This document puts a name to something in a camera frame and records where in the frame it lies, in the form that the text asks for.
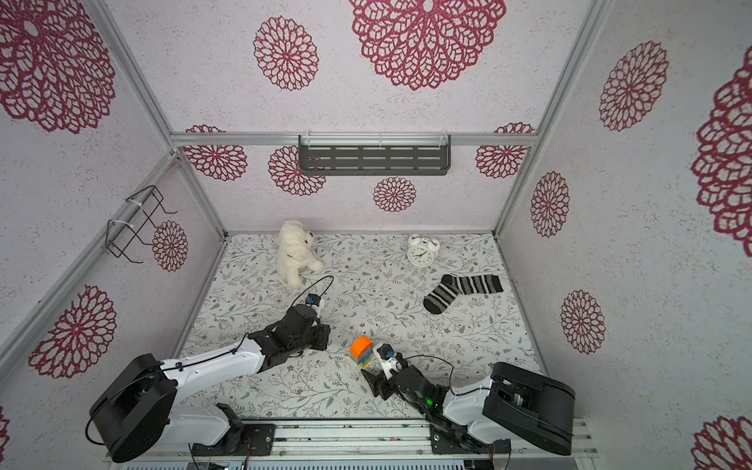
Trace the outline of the orange rounded lego brick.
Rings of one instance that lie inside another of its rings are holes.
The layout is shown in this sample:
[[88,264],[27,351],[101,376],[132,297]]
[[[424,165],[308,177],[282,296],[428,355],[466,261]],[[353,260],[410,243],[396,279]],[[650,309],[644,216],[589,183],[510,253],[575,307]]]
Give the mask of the orange rounded lego brick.
[[355,360],[361,360],[370,354],[373,347],[374,342],[367,336],[363,335],[354,340],[352,346],[350,346],[350,354]]

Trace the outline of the light blue long lego brick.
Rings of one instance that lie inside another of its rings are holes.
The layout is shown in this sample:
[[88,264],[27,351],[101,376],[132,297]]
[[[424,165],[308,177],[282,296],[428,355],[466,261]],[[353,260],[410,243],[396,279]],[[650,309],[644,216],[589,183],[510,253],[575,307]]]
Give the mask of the light blue long lego brick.
[[366,367],[370,362],[374,360],[374,354],[372,351],[364,352],[359,358],[356,359],[356,364],[359,367]]

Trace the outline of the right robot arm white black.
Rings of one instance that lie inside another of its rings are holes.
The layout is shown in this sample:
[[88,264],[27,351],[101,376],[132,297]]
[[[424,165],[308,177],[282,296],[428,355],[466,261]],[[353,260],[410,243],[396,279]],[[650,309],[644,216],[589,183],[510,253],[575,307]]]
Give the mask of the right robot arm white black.
[[362,376],[372,395],[402,399],[462,450],[506,450],[509,431],[551,454],[572,453],[574,389],[527,369],[498,362],[488,377],[455,392],[431,383],[413,365],[391,374],[364,370]]

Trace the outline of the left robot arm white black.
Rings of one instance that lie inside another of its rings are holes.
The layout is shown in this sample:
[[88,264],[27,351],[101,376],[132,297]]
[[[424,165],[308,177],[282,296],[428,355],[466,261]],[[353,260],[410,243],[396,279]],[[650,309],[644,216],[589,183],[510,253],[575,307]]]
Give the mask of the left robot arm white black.
[[129,462],[168,445],[239,452],[247,440],[245,426],[229,405],[184,407],[182,401],[221,382],[280,366],[305,350],[326,350],[331,328],[319,317],[321,304],[321,297],[309,295],[280,321],[198,356],[156,360],[143,354],[131,360],[89,411],[89,423],[111,460]]

